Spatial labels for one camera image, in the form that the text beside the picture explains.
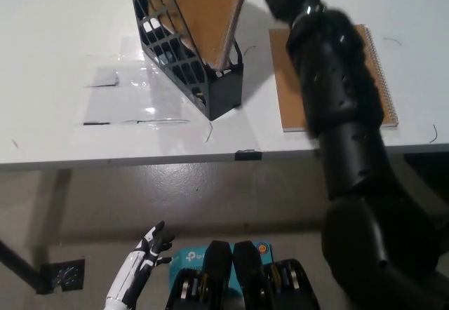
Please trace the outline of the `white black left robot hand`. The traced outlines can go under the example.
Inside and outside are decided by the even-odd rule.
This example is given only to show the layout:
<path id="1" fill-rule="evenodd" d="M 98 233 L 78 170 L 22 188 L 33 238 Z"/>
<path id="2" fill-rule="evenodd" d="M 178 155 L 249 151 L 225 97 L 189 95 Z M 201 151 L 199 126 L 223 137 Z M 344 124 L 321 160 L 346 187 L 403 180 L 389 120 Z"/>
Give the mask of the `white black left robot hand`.
<path id="1" fill-rule="evenodd" d="M 107 293 L 104 310 L 135 309 L 153 269 L 172 262 L 172 257 L 160 256 L 175 238 L 160 235 L 164 226 L 164 221 L 153 226 L 128 254 Z"/>

